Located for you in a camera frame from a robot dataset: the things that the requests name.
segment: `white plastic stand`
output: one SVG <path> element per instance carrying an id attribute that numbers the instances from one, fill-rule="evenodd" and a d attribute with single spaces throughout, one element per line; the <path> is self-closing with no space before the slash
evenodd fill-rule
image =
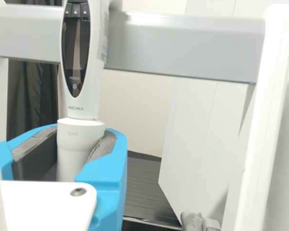
<path id="1" fill-rule="evenodd" d="M 0 180 L 0 231 L 87 231 L 95 206 L 89 184 Z"/>

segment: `small gray object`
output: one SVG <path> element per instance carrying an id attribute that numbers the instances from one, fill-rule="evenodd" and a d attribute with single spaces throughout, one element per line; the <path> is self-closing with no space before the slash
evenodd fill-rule
<path id="1" fill-rule="evenodd" d="M 203 217 L 201 213 L 181 213 L 182 231 L 203 231 Z"/>
<path id="2" fill-rule="evenodd" d="M 82 196 L 87 192 L 84 188 L 76 188 L 71 192 L 72 196 Z"/>

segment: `gray foam padding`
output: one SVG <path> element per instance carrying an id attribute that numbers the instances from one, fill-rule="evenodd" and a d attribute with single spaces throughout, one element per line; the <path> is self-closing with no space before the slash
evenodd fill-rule
<path id="1" fill-rule="evenodd" d="M 97 158 L 110 154 L 114 149 L 116 140 L 117 138 L 113 133 L 105 131 L 104 136 L 97 142 L 92 152 L 90 153 L 87 162 L 96 160 Z"/>
<path id="2" fill-rule="evenodd" d="M 57 162 L 56 134 L 47 128 L 12 150 L 14 180 L 40 180 Z"/>

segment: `pipette logo text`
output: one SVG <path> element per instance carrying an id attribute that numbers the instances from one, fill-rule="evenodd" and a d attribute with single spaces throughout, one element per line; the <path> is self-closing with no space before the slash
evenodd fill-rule
<path id="1" fill-rule="evenodd" d="M 68 106 L 68 108 L 74 111 L 83 111 L 83 107 Z"/>

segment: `white wall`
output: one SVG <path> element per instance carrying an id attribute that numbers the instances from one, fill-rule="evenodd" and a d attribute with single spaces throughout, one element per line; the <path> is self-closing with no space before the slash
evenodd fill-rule
<path id="1" fill-rule="evenodd" d="M 123 10 L 184 14 L 185 0 L 123 0 Z M 105 70 L 99 119 L 127 136 L 129 150 L 161 156 L 171 92 L 179 80 Z"/>

